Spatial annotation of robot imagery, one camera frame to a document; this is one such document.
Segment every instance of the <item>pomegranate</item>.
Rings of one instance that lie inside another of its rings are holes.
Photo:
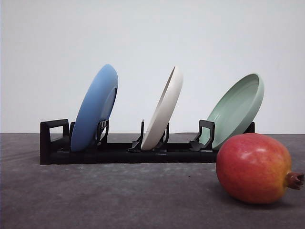
[[[285,146],[255,133],[229,138],[218,152],[216,172],[224,189],[247,203],[275,202],[287,187],[300,189],[304,181],[304,174],[291,171]]]

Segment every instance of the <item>black dish rack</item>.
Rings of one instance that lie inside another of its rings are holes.
[[[168,142],[169,124],[159,143],[153,150],[142,151],[141,143],[144,135],[144,120],[141,123],[141,134],[131,143],[109,143],[107,141],[109,120],[97,125],[96,141],[83,151],[72,152],[71,136],[75,122],[69,127],[67,119],[41,122],[40,124],[40,164],[97,164],[97,163],[170,163],[170,162],[216,162],[217,151],[212,149],[215,123],[199,120],[199,131],[194,140],[185,143]],[[50,129],[63,127],[62,137],[51,141]],[[210,130],[210,138],[206,144],[199,142],[203,127]],[[245,133],[254,133],[252,122]]]

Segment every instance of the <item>white backdrop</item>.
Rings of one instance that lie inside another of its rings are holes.
[[[304,0],[3,0],[1,132],[75,121],[96,73],[119,76],[112,133],[146,127],[174,65],[184,85],[171,132],[195,132],[240,78],[259,73],[259,133],[305,133]]]

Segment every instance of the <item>gray table surface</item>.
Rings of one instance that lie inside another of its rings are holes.
[[[304,172],[305,135],[271,136],[289,149],[293,170]],[[40,166],[39,134],[0,137],[1,229],[305,227],[305,190],[290,189],[270,205],[244,204],[222,189],[214,163]]]

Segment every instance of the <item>plate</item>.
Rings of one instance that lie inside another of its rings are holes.
[[[183,75],[178,66],[175,66],[148,125],[147,132],[144,135],[141,144],[141,150],[151,150],[158,144],[171,119],[179,98],[182,84]]]
[[[118,75],[107,64],[93,79],[77,114],[72,137],[71,151],[81,151],[96,138],[97,125],[108,120],[118,90]]]
[[[230,137],[245,132],[256,116],[264,97],[264,83],[257,74],[250,74],[238,81],[221,98],[208,117],[215,122],[213,149],[219,150]],[[205,144],[210,133],[203,129],[199,141]]]

